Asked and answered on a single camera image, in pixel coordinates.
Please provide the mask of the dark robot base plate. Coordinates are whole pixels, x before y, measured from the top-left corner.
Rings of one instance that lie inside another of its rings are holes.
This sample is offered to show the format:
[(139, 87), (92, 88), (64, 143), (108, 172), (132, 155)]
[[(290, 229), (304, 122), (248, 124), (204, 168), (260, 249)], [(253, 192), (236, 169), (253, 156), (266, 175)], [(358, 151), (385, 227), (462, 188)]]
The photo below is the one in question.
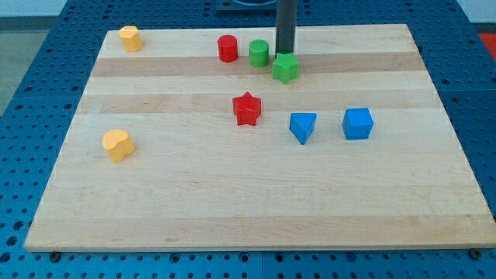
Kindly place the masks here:
[(217, 14), (229, 12), (272, 12), (277, 0), (215, 0), (212, 2)]

